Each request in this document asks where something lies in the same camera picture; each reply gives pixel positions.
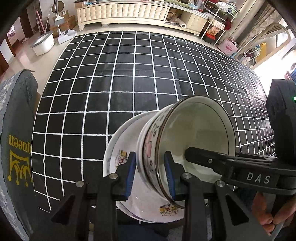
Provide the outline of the person's right hand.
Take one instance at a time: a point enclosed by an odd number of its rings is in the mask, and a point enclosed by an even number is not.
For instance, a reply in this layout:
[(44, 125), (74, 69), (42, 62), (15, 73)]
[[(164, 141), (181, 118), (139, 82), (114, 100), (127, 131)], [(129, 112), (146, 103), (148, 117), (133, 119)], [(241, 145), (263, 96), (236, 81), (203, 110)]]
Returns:
[(267, 200), (264, 195), (257, 192), (251, 206), (251, 212), (257, 221), (271, 236), (275, 226), (283, 222), (283, 226), (289, 226), (295, 216), (295, 196), (289, 200), (275, 215), (267, 211)]

